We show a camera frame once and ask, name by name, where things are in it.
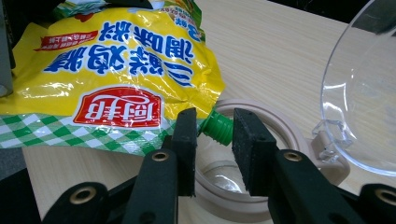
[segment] table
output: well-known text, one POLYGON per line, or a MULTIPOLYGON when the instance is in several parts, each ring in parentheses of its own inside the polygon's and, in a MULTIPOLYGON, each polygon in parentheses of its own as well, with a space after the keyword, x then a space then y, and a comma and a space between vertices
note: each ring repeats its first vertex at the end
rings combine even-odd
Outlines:
MULTIPOLYGON (((264 0, 196 3, 203 11, 206 44, 217 55, 227 85, 220 99, 267 104, 311 137, 320 120, 324 69, 347 25, 264 0)), ((23 155, 42 217, 70 187, 95 181, 111 189, 137 175, 142 162, 136 156, 78 147, 26 147, 23 155)), ((359 193, 362 184, 372 182, 396 186, 395 177, 352 165, 341 187, 359 193)), ((179 223, 231 222, 212 216, 190 198, 180 198, 179 223)))

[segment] transparent lid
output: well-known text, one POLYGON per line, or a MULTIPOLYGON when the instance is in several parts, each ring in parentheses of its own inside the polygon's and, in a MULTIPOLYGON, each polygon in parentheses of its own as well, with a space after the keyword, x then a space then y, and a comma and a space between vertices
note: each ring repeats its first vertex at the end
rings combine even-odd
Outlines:
POLYGON ((323 78, 321 113, 349 161, 396 175, 396 1, 369 2, 346 28, 323 78))

